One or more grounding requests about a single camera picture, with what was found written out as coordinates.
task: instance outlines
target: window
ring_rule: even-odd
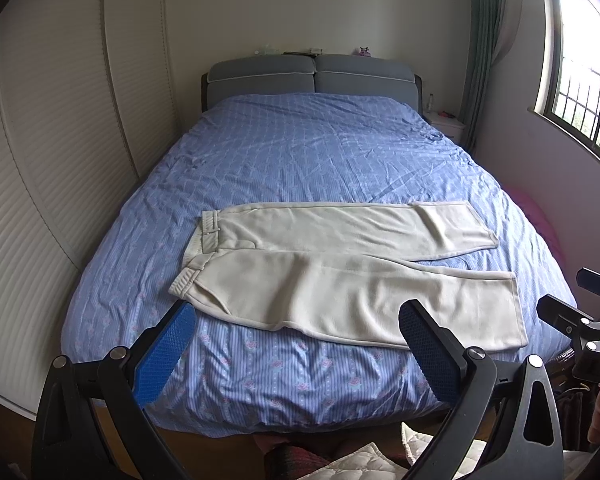
[[[600,158],[600,15],[587,0],[552,0],[553,62],[544,115]]]

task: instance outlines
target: window sill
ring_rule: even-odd
[[[551,119],[549,119],[548,117],[545,117],[544,115],[536,112],[536,110],[535,110],[535,108],[533,106],[530,106],[527,110],[529,112],[531,112],[533,115],[535,115],[536,117],[542,119],[545,123],[548,123],[551,126],[553,126],[554,128],[560,130],[567,137],[569,137],[573,142],[576,142],[583,150],[585,150],[585,152],[587,152],[590,156],[592,156],[593,158],[595,158],[596,161],[600,164],[600,157],[595,152],[593,152],[593,150],[590,149],[589,146],[587,146],[586,144],[584,144],[583,142],[581,142],[580,139],[578,139],[574,135],[570,134],[567,130],[565,130],[563,127],[561,127],[560,124],[556,124]]]

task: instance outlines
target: silver bolt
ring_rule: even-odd
[[[111,352],[109,352],[109,357],[112,359],[122,359],[126,355],[126,348],[123,346],[116,346]]]
[[[484,359],[484,356],[486,355],[484,350],[479,346],[471,346],[466,350],[466,352],[469,357],[472,359],[477,359],[478,361]]]
[[[531,354],[529,356],[529,364],[534,368],[542,368],[542,358],[539,355]]]
[[[54,368],[62,368],[66,364],[66,357],[59,355],[54,359]]]

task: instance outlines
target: ribbed door panel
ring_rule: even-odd
[[[0,117],[0,397],[27,416],[59,352],[77,276],[24,186]]]
[[[104,0],[111,78],[136,167],[151,170],[178,130],[162,0]]]
[[[137,181],[107,76],[101,10],[100,0],[11,0],[0,16],[0,99],[16,161],[78,265]]]

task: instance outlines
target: bed frame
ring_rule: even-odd
[[[396,99],[422,116],[422,79],[397,61],[364,56],[254,56],[222,61],[201,79],[202,112],[246,93],[324,92]]]

